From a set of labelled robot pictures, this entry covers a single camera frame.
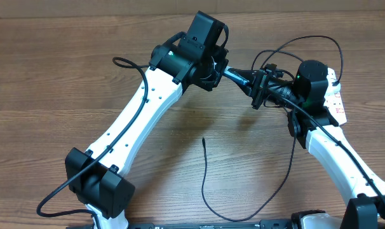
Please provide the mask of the Samsung Galaxy smartphone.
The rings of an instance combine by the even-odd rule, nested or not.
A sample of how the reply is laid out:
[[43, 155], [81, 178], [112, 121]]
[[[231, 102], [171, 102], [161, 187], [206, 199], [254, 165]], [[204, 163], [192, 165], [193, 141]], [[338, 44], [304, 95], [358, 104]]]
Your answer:
[[234, 70], [234, 68], [230, 66], [226, 66], [223, 72], [223, 76], [235, 82], [239, 86], [247, 86], [249, 84], [249, 81], [246, 78], [242, 77]]

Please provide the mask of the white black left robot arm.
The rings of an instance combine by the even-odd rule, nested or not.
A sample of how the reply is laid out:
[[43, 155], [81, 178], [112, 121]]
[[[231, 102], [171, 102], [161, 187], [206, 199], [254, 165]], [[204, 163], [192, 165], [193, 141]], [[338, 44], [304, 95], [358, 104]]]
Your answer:
[[141, 145], [164, 113], [189, 85], [215, 88], [227, 66], [227, 25], [201, 11], [187, 32], [154, 48], [142, 82], [114, 123], [85, 151], [65, 158], [69, 189], [85, 204], [94, 228], [127, 228], [125, 218], [135, 187], [125, 179]]

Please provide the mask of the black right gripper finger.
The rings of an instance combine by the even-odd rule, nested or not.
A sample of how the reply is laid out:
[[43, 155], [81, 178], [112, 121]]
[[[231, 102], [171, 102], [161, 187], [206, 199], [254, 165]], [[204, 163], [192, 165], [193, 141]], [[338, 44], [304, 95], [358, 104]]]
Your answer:
[[239, 73], [242, 77], [246, 78], [247, 80], [254, 80], [256, 77], [262, 76], [263, 72], [260, 70], [250, 70], [250, 69], [237, 69], [234, 68], [234, 70]]
[[253, 97], [252, 95], [253, 86], [251, 84], [241, 85], [240, 88], [245, 95], [247, 95], [248, 97]]

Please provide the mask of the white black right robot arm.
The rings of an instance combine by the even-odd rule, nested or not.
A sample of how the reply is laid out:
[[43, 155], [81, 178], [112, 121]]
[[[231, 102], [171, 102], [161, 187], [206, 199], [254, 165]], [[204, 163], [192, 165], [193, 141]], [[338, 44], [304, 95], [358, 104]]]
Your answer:
[[334, 71], [317, 60], [303, 61], [292, 80], [268, 64], [259, 70], [227, 67], [224, 76], [252, 98], [289, 109], [290, 135], [323, 166], [346, 205], [343, 218], [325, 211], [292, 214], [291, 228], [385, 228], [385, 182], [361, 159], [341, 129], [346, 123], [341, 86]]

